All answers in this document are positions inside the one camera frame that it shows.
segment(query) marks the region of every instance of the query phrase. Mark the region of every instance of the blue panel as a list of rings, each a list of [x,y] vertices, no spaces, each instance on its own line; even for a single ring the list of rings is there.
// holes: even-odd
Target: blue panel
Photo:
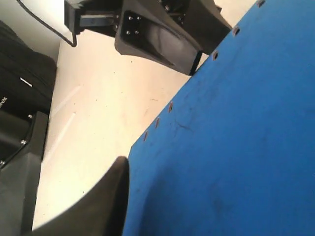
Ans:
[[[251,8],[132,147],[125,236],[315,235],[314,25]]]

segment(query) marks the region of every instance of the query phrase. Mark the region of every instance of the black bag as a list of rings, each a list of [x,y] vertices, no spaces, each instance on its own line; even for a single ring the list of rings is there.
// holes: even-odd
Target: black bag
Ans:
[[[23,119],[49,114],[56,71],[53,59],[34,52],[0,21],[0,109]]]

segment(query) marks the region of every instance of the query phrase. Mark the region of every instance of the screw hole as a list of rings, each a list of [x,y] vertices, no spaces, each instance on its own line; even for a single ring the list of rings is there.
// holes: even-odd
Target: screw hole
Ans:
[[[233,29],[233,36],[236,36],[236,35],[238,35],[238,33],[241,31],[241,29],[238,27],[238,26],[236,26],[234,29]]]
[[[261,7],[261,6],[264,5],[265,2],[266,2],[266,0],[258,0],[258,1],[256,2],[256,5],[257,5],[258,7]]]
[[[158,125],[159,125],[159,117],[156,120],[156,128],[158,128]]]
[[[218,52],[217,51],[214,51],[212,53],[212,60],[216,60],[218,58]]]
[[[173,110],[173,102],[169,104],[168,112],[170,113]]]
[[[146,131],[146,132],[144,133],[143,141],[146,141],[147,137],[148,137],[148,131]]]

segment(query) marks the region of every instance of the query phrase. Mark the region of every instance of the black mount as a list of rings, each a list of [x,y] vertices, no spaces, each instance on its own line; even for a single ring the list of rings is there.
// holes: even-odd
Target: black mount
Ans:
[[[231,26],[213,0],[65,0],[64,23],[72,33],[92,30],[115,38],[123,55],[156,61],[192,75]]]

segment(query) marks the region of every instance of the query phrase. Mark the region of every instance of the white wall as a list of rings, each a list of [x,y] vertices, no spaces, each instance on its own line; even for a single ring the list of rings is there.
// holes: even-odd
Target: white wall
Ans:
[[[63,25],[63,0],[22,0],[38,17],[61,33]],[[10,26],[33,50],[57,60],[60,38],[33,19],[16,2],[0,0],[0,20]]]

